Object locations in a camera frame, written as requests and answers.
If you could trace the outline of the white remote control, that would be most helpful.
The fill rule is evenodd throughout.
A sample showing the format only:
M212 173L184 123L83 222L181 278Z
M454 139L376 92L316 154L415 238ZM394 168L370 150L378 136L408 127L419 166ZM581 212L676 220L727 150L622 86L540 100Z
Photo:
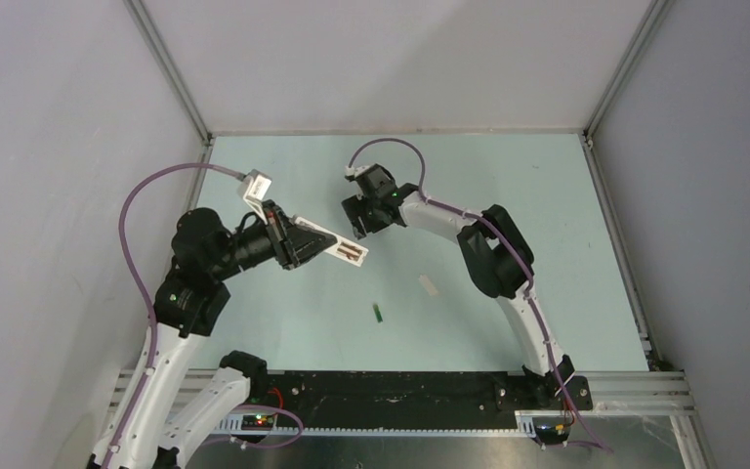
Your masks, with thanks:
M295 216L293 218L293 222L295 225L310 228L322 234L333 236L335 238L335 243L332 246L326 248L324 250L324 253L329 254L351 265L361 267L369 253L369 249L364 247L363 245L358 244L357 242L352 241L339 234L336 234L328 229L325 229L324 227L302 216Z

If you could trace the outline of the white battery cover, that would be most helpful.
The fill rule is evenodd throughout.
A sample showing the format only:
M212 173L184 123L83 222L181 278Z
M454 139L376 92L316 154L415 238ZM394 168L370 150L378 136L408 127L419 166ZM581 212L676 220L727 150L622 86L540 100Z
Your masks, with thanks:
M434 285L434 283L430 280L430 278L426 275L419 275L418 277L419 282L425 289L425 291L431 296L435 297L439 295L439 291Z

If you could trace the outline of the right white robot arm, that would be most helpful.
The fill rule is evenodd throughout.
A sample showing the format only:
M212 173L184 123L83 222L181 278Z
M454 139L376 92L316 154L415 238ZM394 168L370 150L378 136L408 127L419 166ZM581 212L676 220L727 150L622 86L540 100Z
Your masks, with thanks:
M342 202L356 238L396 225L457 244L474 286L497 302L518 338L532 401L543 408L562 402L578 413L577 397L568 387L575 367L541 311L533 252L507 210L495 204L475 213L447 205L426 196L416 185L398 186L379 164L348 166L345 178L359 189Z

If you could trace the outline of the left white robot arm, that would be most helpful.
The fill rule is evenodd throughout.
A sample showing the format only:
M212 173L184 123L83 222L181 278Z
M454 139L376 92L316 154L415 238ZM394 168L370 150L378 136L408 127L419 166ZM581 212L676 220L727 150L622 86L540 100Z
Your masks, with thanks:
M191 359L210 338L230 294L227 279L269 260L293 270L338 238L297 224L273 201L254 224L234 232L217 212L184 214L172 238L172 266L152 302L154 322L135 381L94 446L90 468L181 468L228 413L270 393L267 363L245 352L224 356L214 377L178 413L171 411Z

